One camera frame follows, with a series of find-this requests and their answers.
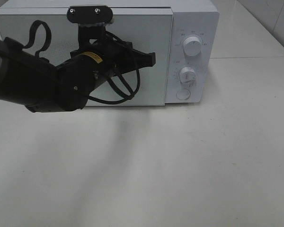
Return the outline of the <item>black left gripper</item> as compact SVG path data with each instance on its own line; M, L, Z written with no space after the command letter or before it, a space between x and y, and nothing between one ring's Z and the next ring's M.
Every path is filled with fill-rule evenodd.
M79 25L78 44L71 52L70 80L106 80L156 64L156 53L133 49L105 26Z

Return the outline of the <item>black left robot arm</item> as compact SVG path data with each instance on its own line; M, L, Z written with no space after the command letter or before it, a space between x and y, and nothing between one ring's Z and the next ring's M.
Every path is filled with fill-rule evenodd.
M111 105L133 99L138 88L132 88L124 79L128 72L156 63L155 53L143 53L106 31L103 26L78 28L77 50L60 65L52 65L48 59L27 53L32 47L40 26L45 29L45 42L41 51L51 43L51 30L40 20L29 30L26 45L6 37L0 40L0 100L23 105L36 113L71 112L82 109L89 100L108 104L107 100L91 96L91 92L108 83L119 95Z

